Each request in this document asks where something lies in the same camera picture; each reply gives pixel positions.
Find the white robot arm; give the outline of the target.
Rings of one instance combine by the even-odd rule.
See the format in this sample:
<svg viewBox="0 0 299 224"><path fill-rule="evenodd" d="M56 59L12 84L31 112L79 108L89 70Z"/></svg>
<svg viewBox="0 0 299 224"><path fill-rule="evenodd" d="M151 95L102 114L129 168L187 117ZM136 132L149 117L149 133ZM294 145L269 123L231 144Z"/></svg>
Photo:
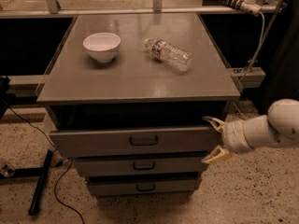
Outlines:
<svg viewBox="0 0 299 224"><path fill-rule="evenodd" d="M281 148L299 145L299 102L281 99L270 105L267 114L252 119L224 122L203 117L221 134L222 144L205 158L204 164L225 161L233 154L245 154L261 147Z"/></svg>

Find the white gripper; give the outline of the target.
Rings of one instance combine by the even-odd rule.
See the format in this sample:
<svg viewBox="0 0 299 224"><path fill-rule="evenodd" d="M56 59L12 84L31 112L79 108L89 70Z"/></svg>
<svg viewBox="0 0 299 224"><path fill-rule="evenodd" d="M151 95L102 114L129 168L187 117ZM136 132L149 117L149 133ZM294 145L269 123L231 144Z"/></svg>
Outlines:
<svg viewBox="0 0 299 224"><path fill-rule="evenodd" d="M253 150L244 135L243 120L235 120L226 124L224 121L210 116L204 116L203 120L209 122L216 132L222 133L224 147L216 146L202 159L202 163L214 164L230 159L232 157L230 151L236 154L245 154Z"/></svg>

